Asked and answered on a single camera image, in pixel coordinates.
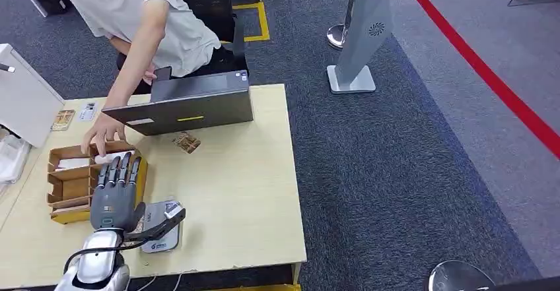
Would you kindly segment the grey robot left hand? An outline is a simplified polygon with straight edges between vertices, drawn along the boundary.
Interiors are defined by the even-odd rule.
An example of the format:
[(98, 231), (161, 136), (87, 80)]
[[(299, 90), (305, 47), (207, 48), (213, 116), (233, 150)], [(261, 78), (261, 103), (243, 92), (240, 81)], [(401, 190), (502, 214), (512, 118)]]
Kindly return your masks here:
[(132, 232), (137, 227), (145, 204), (137, 198), (137, 179), (142, 158), (131, 152), (103, 164), (97, 177), (90, 223), (95, 230), (117, 228)]

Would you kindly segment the person's right hand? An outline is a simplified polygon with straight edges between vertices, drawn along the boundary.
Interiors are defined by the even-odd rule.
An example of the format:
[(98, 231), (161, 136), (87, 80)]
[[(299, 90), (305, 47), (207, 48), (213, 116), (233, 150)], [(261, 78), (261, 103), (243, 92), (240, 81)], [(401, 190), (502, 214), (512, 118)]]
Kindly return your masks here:
[(157, 79), (157, 76), (155, 75), (155, 70), (156, 70), (155, 66), (151, 63), (142, 77), (143, 81), (148, 85), (152, 85), (152, 82), (155, 79)]

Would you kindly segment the person's left hand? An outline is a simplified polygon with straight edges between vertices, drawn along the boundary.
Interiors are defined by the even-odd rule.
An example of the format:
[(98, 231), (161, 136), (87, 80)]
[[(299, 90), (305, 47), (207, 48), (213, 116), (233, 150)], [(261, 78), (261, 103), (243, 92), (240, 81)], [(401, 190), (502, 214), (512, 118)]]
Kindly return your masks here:
[(105, 113), (100, 113), (93, 126), (85, 133), (81, 143), (81, 152), (86, 154), (91, 143), (94, 143), (98, 154), (106, 156), (106, 143), (115, 141), (115, 136), (120, 141), (126, 141), (123, 123), (116, 121)]

